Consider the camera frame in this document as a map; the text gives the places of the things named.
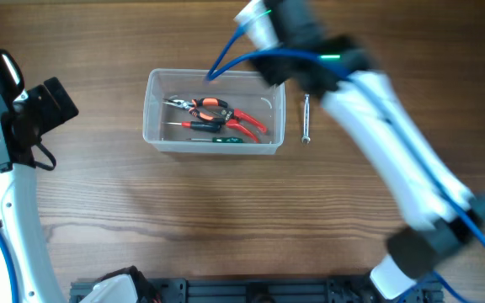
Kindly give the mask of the small silver wrench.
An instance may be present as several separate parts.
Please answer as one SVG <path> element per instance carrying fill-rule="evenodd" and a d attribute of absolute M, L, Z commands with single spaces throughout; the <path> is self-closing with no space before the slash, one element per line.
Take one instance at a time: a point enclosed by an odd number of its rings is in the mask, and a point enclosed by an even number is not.
<path fill-rule="evenodd" d="M 309 120 L 310 120 L 310 95 L 308 93 L 304 96 L 303 104 L 303 125 L 302 125 L 302 137 L 301 142 L 307 145 L 311 138 L 309 136 Z"/>

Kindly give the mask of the clear plastic container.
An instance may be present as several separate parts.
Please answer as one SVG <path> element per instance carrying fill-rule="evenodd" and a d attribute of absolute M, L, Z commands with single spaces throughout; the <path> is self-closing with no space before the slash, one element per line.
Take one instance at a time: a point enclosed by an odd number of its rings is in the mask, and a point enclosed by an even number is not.
<path fill-rule="evenodd" d="M 268 86 L 257 72 L 229 71 L 207 82 L 206 70 L 153 70 L 148 79 L 143 109 L 143 138 L 160 152 L 210 154 L 273 155 L 284 141 L 285 86 Z M 240 109 L 265 124 L 266 134 L 246 125 L 260 140 L 255 143 L 243 133 L 221 125 L 219 133 L 186 129 L 163 122 L 202 121 L 187 110 L 163 102 L 168 99 L 191 101 L 195 98 L 218 98 L 231 109 Z M 221 144 L 187 141 L 187 138 L 235 136 L 243 144 Z"/>

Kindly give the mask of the red handled snips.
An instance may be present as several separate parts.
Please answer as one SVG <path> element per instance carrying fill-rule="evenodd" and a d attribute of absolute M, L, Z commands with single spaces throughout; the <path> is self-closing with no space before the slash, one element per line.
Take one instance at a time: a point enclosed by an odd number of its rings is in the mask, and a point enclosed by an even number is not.
<path fill-rule="evenodd" d="M 252 139 L 255 143 L 259 143 L 259 138 L 246 127 L 246 125 L 253 126 L 262 134 L 268 132 L 268 128 L 265 124 L 255 119 L 252 115 L 241 111 L 240 109 L 222 109 L 220 112 L 216 112 L 220 118 L 225 120 L 225 125 L 232 130 L 237 130 L 243 133 L 248 138 Z"/>

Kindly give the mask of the green handled screwdriver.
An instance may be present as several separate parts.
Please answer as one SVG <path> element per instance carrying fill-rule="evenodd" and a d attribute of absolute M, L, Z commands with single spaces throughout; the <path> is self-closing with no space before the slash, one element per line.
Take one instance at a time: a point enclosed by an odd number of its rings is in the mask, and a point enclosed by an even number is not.
<path fill-rule="evenodd" d="M 187 141 L 206 142 L 206 143 L 221 143 L 221 144 L 243 144 L 244 140 L 239 137 L 211 137 L 211 138 L 187 138 Z"/>

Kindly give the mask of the black red screwdriver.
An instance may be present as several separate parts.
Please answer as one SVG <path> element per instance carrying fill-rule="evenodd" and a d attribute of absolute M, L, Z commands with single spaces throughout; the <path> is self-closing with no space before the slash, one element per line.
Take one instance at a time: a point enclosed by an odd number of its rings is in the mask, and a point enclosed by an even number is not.
<path fill-rule="evenodd" d="M 203 131 L 208 133 L 219 133 L 221 125 L 212 122 L 202 121 L 183 121 L 183 122 L 163 122 L 164 125 L 176 125 L 186 129 Z"/>

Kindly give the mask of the orange black needle-nose pliers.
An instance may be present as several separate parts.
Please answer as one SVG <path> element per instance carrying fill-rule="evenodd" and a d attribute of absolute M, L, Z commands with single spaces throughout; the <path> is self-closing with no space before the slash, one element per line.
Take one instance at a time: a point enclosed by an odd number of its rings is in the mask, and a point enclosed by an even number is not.
<path fill-rule="evenodd" d="M 223 125 L 233 116 L 233 109 L 227 102 L 218 98 L 195 98 L 191 101 L 165 98 L 163 102 L 187 110 L 192 116 L 205 122 Z"/>

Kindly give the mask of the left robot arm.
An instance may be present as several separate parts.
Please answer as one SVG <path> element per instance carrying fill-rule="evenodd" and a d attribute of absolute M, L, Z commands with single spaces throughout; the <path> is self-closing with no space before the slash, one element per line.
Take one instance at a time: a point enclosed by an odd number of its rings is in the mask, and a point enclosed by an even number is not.
<path fill-rule="evenodd" d="M 63 302 L 40 224 L 39 169 L 56 159 L 42 136 L 78 109 L 52 77 L 30 90 L 14 58 L 0 49 L 0 302 Z"/>

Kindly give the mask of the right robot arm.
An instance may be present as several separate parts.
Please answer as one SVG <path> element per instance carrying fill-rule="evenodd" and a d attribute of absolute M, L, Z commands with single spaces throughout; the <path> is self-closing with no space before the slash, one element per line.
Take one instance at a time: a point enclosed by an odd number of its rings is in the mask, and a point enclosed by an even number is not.
<path fill-rule="evenodd" d="M 405 225 L 370 271 L 385 300 L 403 298 L 471 241 L 485 245 L 485 196 L 440 160 L 388 76 L 352 37 L 327 37 L 303 1 L 252 1 L 236 16 L 269 84 L 296 80 L 351 136 L 397 202 Z"/>

